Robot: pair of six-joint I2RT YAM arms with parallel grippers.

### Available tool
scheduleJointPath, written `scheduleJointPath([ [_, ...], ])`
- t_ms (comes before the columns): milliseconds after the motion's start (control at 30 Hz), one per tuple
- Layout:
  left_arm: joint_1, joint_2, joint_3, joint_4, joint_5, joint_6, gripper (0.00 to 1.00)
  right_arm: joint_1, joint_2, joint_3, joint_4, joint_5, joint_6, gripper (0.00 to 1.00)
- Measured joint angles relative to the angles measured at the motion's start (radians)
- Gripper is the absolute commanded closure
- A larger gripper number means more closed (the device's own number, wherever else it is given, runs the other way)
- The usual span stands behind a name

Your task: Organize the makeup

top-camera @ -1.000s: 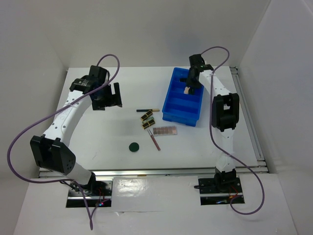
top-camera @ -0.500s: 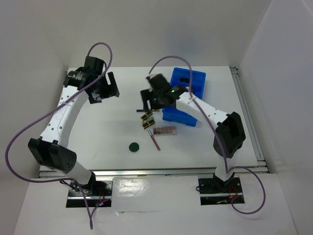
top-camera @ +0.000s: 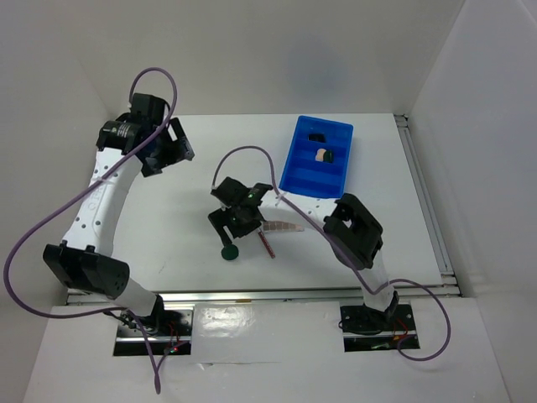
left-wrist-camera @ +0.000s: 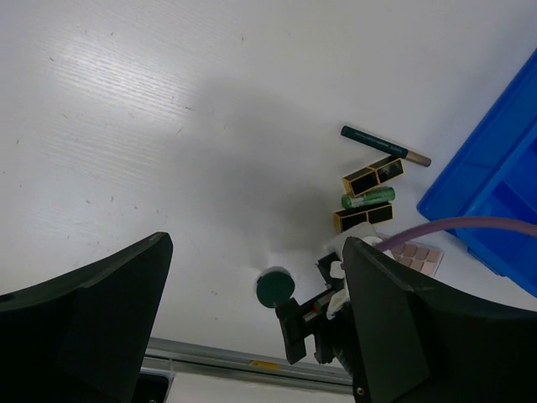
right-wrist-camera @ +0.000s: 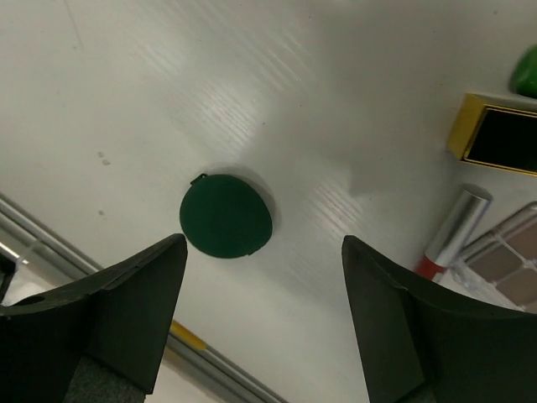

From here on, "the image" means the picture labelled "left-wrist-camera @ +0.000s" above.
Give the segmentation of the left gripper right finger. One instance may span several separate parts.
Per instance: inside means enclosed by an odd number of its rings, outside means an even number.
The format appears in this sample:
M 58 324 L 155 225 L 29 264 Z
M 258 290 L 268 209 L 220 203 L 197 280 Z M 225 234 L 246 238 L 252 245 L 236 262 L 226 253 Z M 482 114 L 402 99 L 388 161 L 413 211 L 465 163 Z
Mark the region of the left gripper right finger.
M 353 310 L 366 402 L 533 402 L 536 315 L 378 256 Z

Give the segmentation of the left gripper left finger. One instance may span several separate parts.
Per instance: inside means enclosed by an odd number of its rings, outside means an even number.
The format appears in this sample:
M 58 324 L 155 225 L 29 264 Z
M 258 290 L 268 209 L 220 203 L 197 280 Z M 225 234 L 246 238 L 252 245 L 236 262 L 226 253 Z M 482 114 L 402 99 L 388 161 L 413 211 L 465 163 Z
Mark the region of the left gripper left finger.
M 3 402 L 129 402 L 173 254 L 157 232 L 1 297 Z

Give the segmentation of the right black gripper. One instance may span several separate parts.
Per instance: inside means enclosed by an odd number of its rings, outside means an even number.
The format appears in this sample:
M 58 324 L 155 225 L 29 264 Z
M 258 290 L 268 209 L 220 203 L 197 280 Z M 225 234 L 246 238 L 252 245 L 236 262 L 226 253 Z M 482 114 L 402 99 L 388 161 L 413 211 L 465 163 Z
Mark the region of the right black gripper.
M 357 332 L 352 319 L 350 296 L 341 258 L 330 252 L 320 258 L 317 268 L 326 290 L 300 305 L 291 298 L 275 307 L 284 339 L 285 357 L 296 364 L 306 356 L 305 339 L 314 338 L 318 364 L 339 361 L 344 369 L 357 367 Z

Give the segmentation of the green round compact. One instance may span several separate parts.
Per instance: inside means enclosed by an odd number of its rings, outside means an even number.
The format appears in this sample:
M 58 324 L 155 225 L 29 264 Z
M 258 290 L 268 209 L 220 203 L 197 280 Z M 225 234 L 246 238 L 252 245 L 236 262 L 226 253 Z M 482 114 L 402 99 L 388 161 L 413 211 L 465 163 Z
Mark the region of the green round compact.
M 285 270 L 270 270 L 262 273 L 255 285 L 258 302 L 273 309 L 291 298 L 295 292 L 295 282 Z

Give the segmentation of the dark green mascara tube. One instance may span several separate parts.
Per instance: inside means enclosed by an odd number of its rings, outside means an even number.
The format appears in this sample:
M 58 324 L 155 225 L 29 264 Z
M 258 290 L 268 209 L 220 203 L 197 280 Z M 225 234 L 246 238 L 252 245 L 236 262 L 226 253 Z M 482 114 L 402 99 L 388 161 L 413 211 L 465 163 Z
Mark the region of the dark green mascara tube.
M 400 159 L 411 161 L 417 165 L 429 167 L 431 159 L 422 154 L 415 153 L 397 144 L 391 143 L 388 140 L 381 139 L 369 133 L 357 130 L 355 128 L 344 125 L 341 128 L 340 135 L 346 139 L 356 141 L 378 151 L 390 154 Z

